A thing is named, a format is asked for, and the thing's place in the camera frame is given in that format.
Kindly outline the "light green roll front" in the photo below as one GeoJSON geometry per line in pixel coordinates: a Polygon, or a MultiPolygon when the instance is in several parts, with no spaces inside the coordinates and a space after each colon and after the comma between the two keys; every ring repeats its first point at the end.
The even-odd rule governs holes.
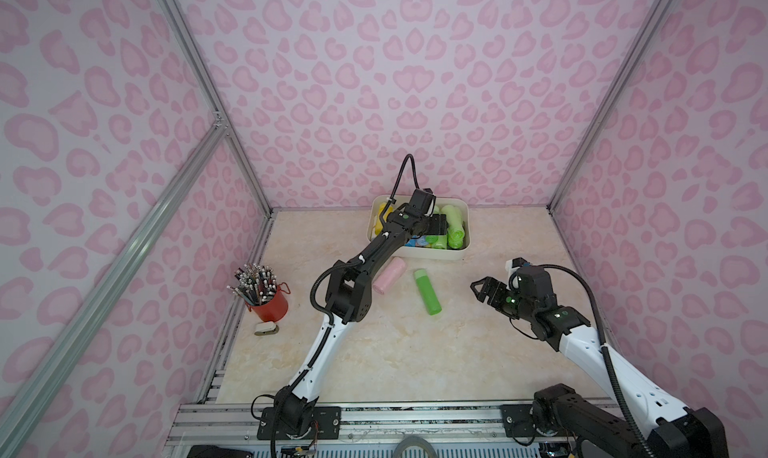
{"type": "Polygon", "coordinates": [[[448,237],[446,235],[428,235],[425,238],[428,248],[432,249],[447,249],[448,237]]]}

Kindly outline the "yellow trash bag roll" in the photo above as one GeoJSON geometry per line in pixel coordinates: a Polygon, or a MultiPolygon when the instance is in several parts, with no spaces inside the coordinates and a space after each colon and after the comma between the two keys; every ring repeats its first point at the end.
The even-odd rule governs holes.
{"type": "Polygon", "coordinates": [[[388,215],[391,212],[392,205],[389,201],[380,204],[374,220],[373,236],[378,236],[383,231],[388,215]]]}

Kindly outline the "pink trash bag roll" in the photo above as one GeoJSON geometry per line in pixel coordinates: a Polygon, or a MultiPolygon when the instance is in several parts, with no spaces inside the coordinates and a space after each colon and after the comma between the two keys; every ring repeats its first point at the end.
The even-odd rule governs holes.
{"type": "Polygon", "coordinates": [[[394,257],[376,276],[373,289],[379,294],[386,294],[407,270],[407,263],[400,257],[394,257]]]}

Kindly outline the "green trash bag roll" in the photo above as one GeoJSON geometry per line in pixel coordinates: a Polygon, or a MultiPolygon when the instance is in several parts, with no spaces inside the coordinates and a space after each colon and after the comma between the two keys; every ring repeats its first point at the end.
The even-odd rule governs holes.
{"type": "Polygon", "coordinates": [[[430,316],[439,314],[442,311],[442,306],[427,271],[417,269],[413,276],[427,313],[430,316]]]}

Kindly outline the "blue trash bag roll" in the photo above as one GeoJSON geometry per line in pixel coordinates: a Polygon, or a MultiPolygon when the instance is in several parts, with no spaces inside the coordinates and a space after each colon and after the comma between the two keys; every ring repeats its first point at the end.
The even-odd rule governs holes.
{"type": "Polygon", "coordinates": [[[424,248],[427,246],[427,241],[425,237],[420,238],[412,238],[406,242],[407,247],[418,247],[418,248],[424,248]]]}

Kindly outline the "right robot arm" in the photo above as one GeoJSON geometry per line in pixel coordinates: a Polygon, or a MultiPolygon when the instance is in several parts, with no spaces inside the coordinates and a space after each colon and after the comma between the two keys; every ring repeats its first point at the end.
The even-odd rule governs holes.
{"type": "Polygon", "coordinates": [[[723,422],[694,409],[629,363],[579,311],[559,304],[548,273],[517,270],[508,283],[487,276],[471,283],[475,298],[547,343],[584,371],[618,406],[613,415],[556,384],[535,392],[529,415],[511,420],[510,437],[560,433],[592,443],[613,457],[726,457],[723,422]]]}

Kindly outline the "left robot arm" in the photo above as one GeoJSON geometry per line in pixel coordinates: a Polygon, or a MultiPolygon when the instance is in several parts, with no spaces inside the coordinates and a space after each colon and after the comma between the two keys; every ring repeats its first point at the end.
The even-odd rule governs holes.
{"type": "Polygon", "coordinates": [[[322,325],[296,375],[275,393],[270,414],[260,419],[269,440],[301,438],[310,432],[312,413],[338,348],[371,309],[379,270],[415,236],[446,230],[444,215],[424,214],[404,204],[388,216],[382,232],[362,252],[321,273],[310,288],[310,304],[324,314],[322,325]]]}

